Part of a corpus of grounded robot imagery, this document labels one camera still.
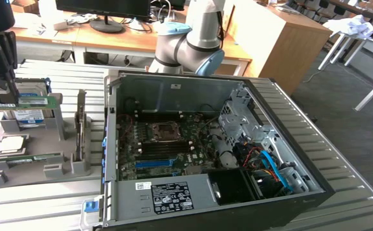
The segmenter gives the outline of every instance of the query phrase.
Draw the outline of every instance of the gray carpet floor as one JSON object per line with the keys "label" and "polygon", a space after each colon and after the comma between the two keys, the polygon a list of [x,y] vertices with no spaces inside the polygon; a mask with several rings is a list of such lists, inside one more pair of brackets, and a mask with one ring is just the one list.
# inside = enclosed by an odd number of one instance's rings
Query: gray carpet floor
{"label": "gray carpet floor", "polygon": [[[61,52],[18,47],[18,61],[22,59],[54,61]],[[317,66],[326,53],[321,52],[313,62],[305,80],[317,72]],[[144,68],[150,58],[133,57],[130,66]],[[110,65],[125,66],[118,55]],[[349,68],[331,64],[309,83],[301,83],[293,98],[302,109],[318,121],[317,126],[339,149],[369,184],[373,186],[373,100],[355,112],[351,108],[371,90],[373,85]]]}

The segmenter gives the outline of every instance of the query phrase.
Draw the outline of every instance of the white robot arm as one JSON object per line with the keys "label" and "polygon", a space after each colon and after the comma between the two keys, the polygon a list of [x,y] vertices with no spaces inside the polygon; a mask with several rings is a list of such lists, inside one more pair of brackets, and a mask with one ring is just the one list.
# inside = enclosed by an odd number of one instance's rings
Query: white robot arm
{"label": "white robot arm", "polygon": [[197,75],[212,75],[221,50],[221,12],[225,0],[192,0],[186,23],[162,23],[149,72],[181,74],[182,66]]}

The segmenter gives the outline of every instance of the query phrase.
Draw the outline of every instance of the monitor stand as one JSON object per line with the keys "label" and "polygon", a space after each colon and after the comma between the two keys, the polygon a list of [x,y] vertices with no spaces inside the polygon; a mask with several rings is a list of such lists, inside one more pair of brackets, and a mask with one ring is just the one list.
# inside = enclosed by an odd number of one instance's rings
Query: monitor stand
{"label": "monitor stand", "polygon": [[89,22],[90,27],[104,33],[117,33],[122,30],[122,24],[108,20],[108,16],[105,16],[104,21],[93,20]]}

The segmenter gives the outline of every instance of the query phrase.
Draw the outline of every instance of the computer monitor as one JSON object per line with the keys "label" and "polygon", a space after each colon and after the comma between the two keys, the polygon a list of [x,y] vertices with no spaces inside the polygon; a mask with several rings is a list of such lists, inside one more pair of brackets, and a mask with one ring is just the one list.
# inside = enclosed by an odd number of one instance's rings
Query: computer monitor
{"label": "computer monitor", "polygon": [[56,7],[64,11],[104,15],[104,21],[90,21],[90,27],[105,33],[117,33],[122,25],[108,20],[108,16],[146,20],[150,0],[56,0]]}
{"label": "computer monitor", "polygon": [[[170,2],[172,10],[176,10],[176,11],[185,10],[185,8],[184,8],[185,0],[169,0],[169,2]],[[162,5],[166,5],[165,0],[152,2],[152,6],[161,7]]]}

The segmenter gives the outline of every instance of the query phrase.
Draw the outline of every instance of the gray slatted table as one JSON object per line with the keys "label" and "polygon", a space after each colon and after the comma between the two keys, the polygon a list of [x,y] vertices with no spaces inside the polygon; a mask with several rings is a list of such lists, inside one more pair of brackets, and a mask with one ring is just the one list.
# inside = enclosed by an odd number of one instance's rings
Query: gray slatted table
{"label": "gray slatted table", "polygon": [[[77,90],[86,90],[85,109],[93,120],[93,165],[98,165],[101,159],[104,68],[114,67],[26,60],[17,69],[17,77],[50,78],[53,92],[64,94],[64,117],[73,116]],[[253,79],[251,82],[335,190],[335,194],[318,208],[298,215],[285,227],[273,230],[373,231],[371,187],[278,86],[267,79]],[[81,202],[100,193],[100,167],[93,166],[92,169],[90,176],[69,182],[0,189],[0,230],[28,230],[30,227],[52,231],[78,230]]]}

